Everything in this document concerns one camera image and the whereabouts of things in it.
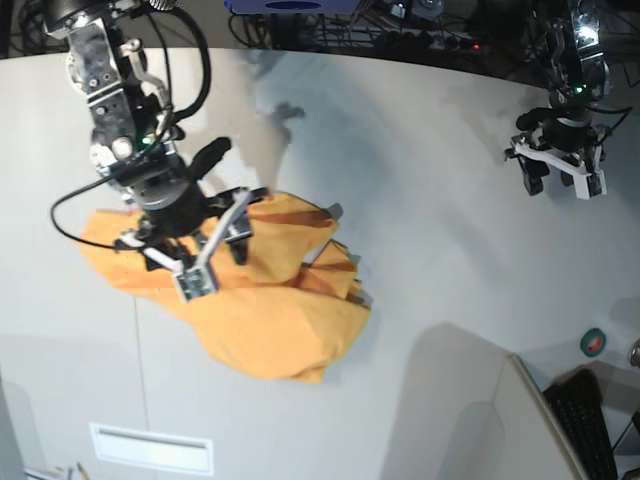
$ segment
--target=white table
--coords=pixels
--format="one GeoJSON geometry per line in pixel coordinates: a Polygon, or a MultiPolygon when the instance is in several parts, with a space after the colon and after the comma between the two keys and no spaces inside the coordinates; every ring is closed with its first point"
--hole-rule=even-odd
{"type": "MultiPolygon", "coordinates": [[[[621,389],[640,392],[624,359],[640,337],[634,117],[607,144],[608,197],[577,200],[556,178],[529,198],[502,150],[545,92],[368,59],[211,57],[212,94],[184,122],[180,151],[190,158],[228,135],[235,148],[208,178],[215,187],[267,184],[339,203],[336,239],[361,257],[370,323],[319,386],[210,360],[189,325],[108,288],[49,224],[56,198],[95,179],[89,114],[63,57],[0,62],[0,369],[26,462],[80,459],[92,478],[132,478],[93,459],[94,421],[212,438],[223,480],[435,479],[460,409],[491,398],[503,350],[544,387],[588,363],[578,343],[593,326],[609,339],[594,364],[605,397],[640,406],[616,405],[621,389]],[[297,117],[283,121],[282,104],[297,117]]],[[[180,107],[197,91],[199,61],[186,49],[171,59],[180,107]]],[[[159,52],[150,60],[161,74],[159,52]]],[[[60,217],[79,231],[93,209],[118,205],[104,188],[60,217]]],[[[607,418],[616,437],[627,417],[607,418]]]]}

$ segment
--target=black wire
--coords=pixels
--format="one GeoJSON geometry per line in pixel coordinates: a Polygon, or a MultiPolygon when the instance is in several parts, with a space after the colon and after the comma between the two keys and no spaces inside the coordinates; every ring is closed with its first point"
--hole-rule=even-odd
{"type": "Polygon", "coordinates": [[[238,43],[240,43],[241,45],[244,45],[247,48],[255,48],[255,45],[251,45],[248,42],[245,42],[244,40],[242,40],[240,38],[240,36],[236,33],[236,31],[233,28],[233,20],[235,18],[237,18],[239,15],[236,15],[235,13],[232,13],[231,16],[229,17],[229,20],[227,20],[227,27],[229,28],[229,32],[231,33],[231,35],[233,35],[233,38],[236,39],[236,41],[238,43]]]}
{"type": "Polygon", "coordinates": [[[561,93],[565,93],[564,92],[564,88],[561,85],[558,85],[555,80],[553,79],[553,77],[551,77],[551,74],[547,71],[547,69],[545,68],[544,64],[542,63],[542,59],[538,56],[538,50],[536,48],[536,41],[533,37],[533,33],[531,32],[531,25],[529,25],[529,21],[527,20],[525,22],[526,24],[526,30],[527,30],[527,35],[529,37],[529,43],[531,45],[531,51],[533,53],[533,57],[536,60],[536,63],[539,67],[539,69],[542,71],[542,73],[544,74],[545,78],[547,79],[547,81],[551,84],[551,87],[554,90],[557,90],[561,93]]]}
{"type": "Polygon", "coordinates": [[[173,125],[173,83],[171,80],[171,63],[169,62],[169,49],[167,48],[167,42],[165,41],[165,38],[162,35],[162,32],[158,28],[158,25],[156,24],[156,22],[153,20],[153,17],[151,16],[151,14],[148,11],[145,11],[144,15],[149,20],[149,23],[151,24],[151,27],[155,31],[156,35],[158,35],[158,40],[160,41],[160,45],[162,46],[162,50],[164,53],[165,70],[166,70],[166,76],[167,76],[167,95],[169,97],[169,104],[165,107],[167,112],[164,119],[164,127],[160,132],[160,134],[156,136],[155,140],[150,145],[148,145],[145,149],[137,153],[130,160],[130,163],[127,166],[105,177],[102,177],[96,180],[95,182],[90,183],[89,185],[85,185],[84,187],[78,188],[77,190],[74,190],[73,192],[64,195],[63,197],[56,200],[54,204],[51,206],[51,209],[49,210],[49,217],[51,218],[51,223],[53,223],[53,226],[58,232],[60,232],[62,235],[64,235],[68,239],[74,240],[84,245],[89,245],[92,247],[103,248],[103,249],[114,250],[114,251],[136,250],[136,249],[128,246],[105,245],[102,243],[92,242],[90,240],[85,240],[83,238],[72,235],[71,233],[64,230],[58,224],[56,220],[56,209],[63,203],[71,200],[72,198],[77,197],[78,195],[82,195],[83,193],[93,190],[94,188],[97,188],[100,185],[103,185],[112,180],[117,180],[123,175],[130,173],[132,170],[135,170],[138,167],[138,160],[149,155],[149,153],[160,144],[160,142],[164,138],[164,135],[167,133],[167,130],[169,130],[169,128],[173,125]]]}
{"type": "Polygon", "coordinates": [[[209,92],[211,91],[211,59],[209,58],[209,45],[207,44],[207,39],[193,17],[179,7],[174,7],[166,13],[173,15],[178,20],[182,21],[182,23],[184,23],[184,25],[189,29],[191,35],[193,35],[193,39],[196,41],[196,45],[198,46],[200,62],[202,64],[202,84],[200,86],[200,92],[191,105],[174,113],[173,121],[174,123],[178,123],[185,118],[193,116],[202,108],[204,102],[207,100],[209,92]]]}
{"type": "Polygon", "coordinates": [[[613,133],[616,131],[616,129],[622,125],[622,123],[627,119],[627,117],[629,116],[629,114],[633,111],[633,107],[627,107],[627,108],[621,108],[619,110],[603,110],[601,108],[596,108],[596,107],[585,107],[587,110],[590,110],[592,112],[595,113],[600,113],[602,115],[622,115],[618,121],[616,123],[613,124],[612,127],[608,127],[607,133],[605,134],[605,136],[602,138],[602,140],[600,140],[599,142],[595,143],[595,146],[600,146],[602,145],[605,140],[607,138],[609,138],[610,136],[613,135],[613,133]]]}
{"type": "Polygon", "coordinates": [[[252,15],[251,16],[251,23],[253,25],[254,30],[256,31],[256,36],[258,37],[258,46],[260,48],[262,48],[263,50],[267,50],[267,34],[266,34],[266,29],[262,29],[260,27],[260,19],[262,18],[262,15],[252,15]]]}
{"type": "Polygon", "coordinates": [[[627,77],[627,85],[629,88],[634,88],[640,85],[640,80],[636,80],[635,82],[631,82],[631,78],[629,77],[629,72],[627,71],[627,66],[623,63],[622,69],[624,70],[624,76],[627,77]]]}
{"type": "Polygon", "coordinates": [[[53,223],[54,228],[60,232],[63,236],[67,237],[70,240],[74,240],[78,243],[82,243],[84,245],[89,245],[91,247],[97,247],[97,248],[103,248],[105,250],[115,250],[115,251],[119,251],[119,250],[135,250],[131,247],[125,247],[125,246],[113,246],[113,245],[105,245],[103,243],[97,243],[97,242],[92,242],[91,240],[85,240],[84,238],[80,238],[80,237],[76,237],[75,235],[72,235],[71,233],[67,232],[66,230],[64,230],[60,224],[58,224],[58,221],[56,220],[56,209],[62,205],[64,202],[71,200],[74,197],[77,197],[78,195],[82,195],[85,192],[88,192],[89,190],[93,190],[96,187],[99,187],[100,185],[103,185],[107,182],[110,182],[112,180],[116,180],[118,177],[120,177],[122,175],[122,171],[119,171],[117,173],[112,173],[111,175],[107,175],[106,177],[102,177],[99,180],[96,180],[93,183],[90,183],[89,185],[85,185],[84,187],[81,187],[77,190],[74,190],[71,193],[66,194],[65,196],[59,198],[58,200],[56,200],[54,202],[54,204],[51,206],[51,209],[49,210],[49,218],[51,219],[51,223],[53,223]]]}

